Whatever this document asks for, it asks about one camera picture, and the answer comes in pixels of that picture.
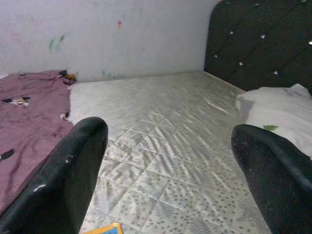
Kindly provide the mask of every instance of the purple bedsheet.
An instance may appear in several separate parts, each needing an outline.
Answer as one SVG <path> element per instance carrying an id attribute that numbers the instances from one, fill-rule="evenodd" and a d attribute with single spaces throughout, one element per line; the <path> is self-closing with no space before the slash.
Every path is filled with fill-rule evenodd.
<path id="1" fill-rule="evenodd" d="M 70 110 L 69 95 L 59 71 L 0 79 L 0 211 L 72 128 L 60 117 Z"/>

